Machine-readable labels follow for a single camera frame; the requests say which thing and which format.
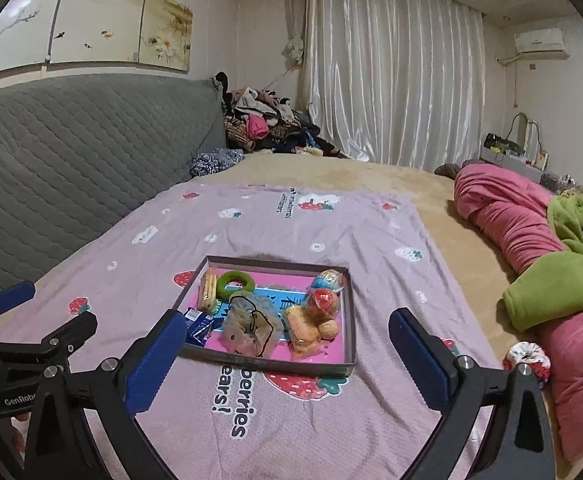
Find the pile of clothes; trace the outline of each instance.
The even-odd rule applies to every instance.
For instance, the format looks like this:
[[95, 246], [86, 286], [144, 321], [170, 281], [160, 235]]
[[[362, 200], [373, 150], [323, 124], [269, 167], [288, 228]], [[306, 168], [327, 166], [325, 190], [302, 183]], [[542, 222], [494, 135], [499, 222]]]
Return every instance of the pile of clothes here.
[[246, 153], [272, 150], [274, 153], [311, 153], [340, 156], [333, 144], [319, 137], [320, 128], [304, 112], [280, 99], [276, 92], [242, 88], [228, 92], [224, 72], [216, 75], [223, 89], [222, 108], [228, 144]]

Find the flower painting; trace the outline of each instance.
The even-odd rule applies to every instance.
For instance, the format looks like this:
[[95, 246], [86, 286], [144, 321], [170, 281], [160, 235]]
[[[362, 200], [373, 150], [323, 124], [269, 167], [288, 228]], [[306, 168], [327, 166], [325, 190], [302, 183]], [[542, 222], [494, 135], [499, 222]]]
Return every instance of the flower painting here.
[[190, 0], [146, 0], [140, 62], [189, 72], [192, 47]]
[[0, 70], [44, 63], [58, 0], [10, 0], [0, 12]]

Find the plastic-wrapped snack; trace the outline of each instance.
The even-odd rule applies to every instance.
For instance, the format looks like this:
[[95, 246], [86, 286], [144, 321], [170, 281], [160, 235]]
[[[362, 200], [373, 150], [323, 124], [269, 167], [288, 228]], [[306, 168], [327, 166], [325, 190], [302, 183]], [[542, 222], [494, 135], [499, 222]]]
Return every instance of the plastic-wrapped snack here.
[[300, 305], [287, 307], [284, 319], [296, 357], [308, 357], [320, 350], [320, 333], [306, 308]]
[[320, 332], [321, 339], [324, 339], [325, 341], [332, 341], [336, 338], [336, 336], [338, 336], [340, 328], [338, 327], [338, 323], [336, 323], [333, 319], [328, 319], [327, 321], [323, 321], [318, 325], [318, 332]]
[[269, 359], [283, 332], [272, 300], [239, 290], [230, 297], [220, 342], [231, 353]]
[[201, 286], [198, 291], [198, 310], [216, 316], [220, 306], [216, 301], [216, 285], [218, 276], [214, 269], [208, 269], [201, 279]]
[[328, 288], [338, 293], [345, 288], [345, 275], [335, 269], [323, 270], [314, 281], [311, 282], [309, 288]]
[[205, 346], [207, 338], [212, 331], [214, 318], [204, 312], [193, 308], [188, 308], [185, 313], [185, 324], [187, 325], [187, 336], [185, 342], [196, 346]]
[[316, 324], [334, 319], [338, 313], [338, 295], [328, 288], [310, 288], [305, 306]]

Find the pink comforter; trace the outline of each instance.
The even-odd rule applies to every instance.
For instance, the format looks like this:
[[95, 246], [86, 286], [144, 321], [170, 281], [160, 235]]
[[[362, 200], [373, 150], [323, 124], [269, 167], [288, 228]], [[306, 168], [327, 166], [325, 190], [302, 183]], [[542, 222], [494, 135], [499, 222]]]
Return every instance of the pink comforter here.
[[[518, 274], [543, 254], [565, 250], [547, 224], [548, 190], [509, 170], [472, 164], [455, 181], [459, 214], [503, 251]], [[583, 313], [538, 326], [552, 363], [551, 388], [563, 455], [583, 455]]]
[[459, 214], [476, 224], [522, 274], [543, 254], [565, 247], [547, 225], [551, 193], [513, 171], [470, 164], [456, 177]]

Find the air conditioner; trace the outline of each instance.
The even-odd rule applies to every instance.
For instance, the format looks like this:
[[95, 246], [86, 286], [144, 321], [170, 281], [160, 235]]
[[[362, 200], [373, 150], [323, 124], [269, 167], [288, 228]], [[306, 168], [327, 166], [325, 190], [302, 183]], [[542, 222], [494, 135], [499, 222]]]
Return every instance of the air conditioner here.
[[521, 32], [513, 37], [518, 54], [507, 59], [497, 59], [497, 62], [507, 66], [520, 59], [568, 59], [565, 50], [563, 32], [559, 28], [543, 28]]
[[514, 37], [519, 54], [530, 52], [564, 52], [563, 33], [559, 28], [521, 32]]

